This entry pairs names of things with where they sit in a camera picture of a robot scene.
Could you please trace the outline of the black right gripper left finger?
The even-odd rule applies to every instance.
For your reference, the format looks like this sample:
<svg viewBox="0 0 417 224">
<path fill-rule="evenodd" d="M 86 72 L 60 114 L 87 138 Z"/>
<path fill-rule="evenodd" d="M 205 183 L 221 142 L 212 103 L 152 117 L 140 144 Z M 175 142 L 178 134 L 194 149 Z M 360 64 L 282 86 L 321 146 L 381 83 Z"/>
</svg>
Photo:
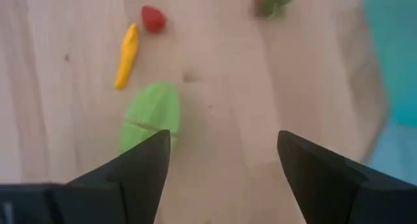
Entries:
<svg viewBox="0 0 417 224">
<path fill-rule="evenodd" d="M 171 152 L 162 130 L 106 164 L 53 189 L 63 224 L 153 224 Z"/>
</svg>

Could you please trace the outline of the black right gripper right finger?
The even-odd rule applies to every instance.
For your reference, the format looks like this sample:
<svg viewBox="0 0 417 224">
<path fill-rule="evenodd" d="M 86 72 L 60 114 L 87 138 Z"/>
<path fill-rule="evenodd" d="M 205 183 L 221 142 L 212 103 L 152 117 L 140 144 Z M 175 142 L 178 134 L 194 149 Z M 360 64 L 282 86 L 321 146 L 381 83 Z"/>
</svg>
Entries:
<svg viewBox="0 0 417 224">
<path fill-rule="evenodd" d="M 417 224 L 417 186 L 289 131 L 277 150 L 307 224 Z"/>
</svg>

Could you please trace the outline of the green toy leafy vegetable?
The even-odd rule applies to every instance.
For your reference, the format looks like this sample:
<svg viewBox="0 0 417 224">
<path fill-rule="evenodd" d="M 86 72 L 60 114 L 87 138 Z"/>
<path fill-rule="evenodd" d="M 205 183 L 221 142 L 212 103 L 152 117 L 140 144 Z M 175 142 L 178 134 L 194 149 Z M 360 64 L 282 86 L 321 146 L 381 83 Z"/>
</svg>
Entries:
<svg viewBox="0 0 417 224">
<path fill-rule="evenodd" d="M 180 130 L 180 99 L 172 83 L 153 83 L 132 100 L 121 128 L 120 152 L 126 152 L 161 130 L 170 131 L 175 148 Z"/>
</svg>

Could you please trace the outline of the yellow toy corn cob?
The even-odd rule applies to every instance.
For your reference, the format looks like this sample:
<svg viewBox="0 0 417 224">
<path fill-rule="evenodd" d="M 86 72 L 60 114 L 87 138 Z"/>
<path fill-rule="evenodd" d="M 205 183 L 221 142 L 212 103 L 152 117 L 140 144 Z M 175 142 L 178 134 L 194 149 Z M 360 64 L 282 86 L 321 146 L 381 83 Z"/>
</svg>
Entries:
<svg viewBox="0 0 417 224">
<path fill-rule="evenodd" d="M 138 24 L 133 23 L 125 32 L 121 43 L 121 59 L 117 77 L 115 79 L 116 89 L 123 89 L 125 87 L 138 51 L 139 29 Z"/>
</svg>

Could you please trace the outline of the red toy raspberry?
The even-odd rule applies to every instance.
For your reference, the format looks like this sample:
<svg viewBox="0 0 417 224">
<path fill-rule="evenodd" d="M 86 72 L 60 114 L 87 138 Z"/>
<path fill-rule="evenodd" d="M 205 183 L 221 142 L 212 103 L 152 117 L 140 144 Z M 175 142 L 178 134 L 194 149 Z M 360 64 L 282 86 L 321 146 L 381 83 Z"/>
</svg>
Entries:
<svg viewBox="0 0 417 224">
<path fill-rule="evenodd" d="M 150 33 L 159 33 L 161 32 L 165 25 L 167 18 L 156 7 L 145 5 L 141 9 L 141 18 L 145 29 Z"/>
</svg>

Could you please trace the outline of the small leafy toy strawberry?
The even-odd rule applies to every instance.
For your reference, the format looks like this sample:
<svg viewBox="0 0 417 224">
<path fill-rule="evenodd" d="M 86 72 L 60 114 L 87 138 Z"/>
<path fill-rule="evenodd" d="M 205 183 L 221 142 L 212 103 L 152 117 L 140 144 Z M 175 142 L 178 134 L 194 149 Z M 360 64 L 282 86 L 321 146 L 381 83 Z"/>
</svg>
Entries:
<svg viewBox="0 0 417 224">
<path fill-rule="evenodd" d="M 292 0 L 253 0 L 256 16 L 271 18 L 283 16 L 285 7 Z"/>
</svg>

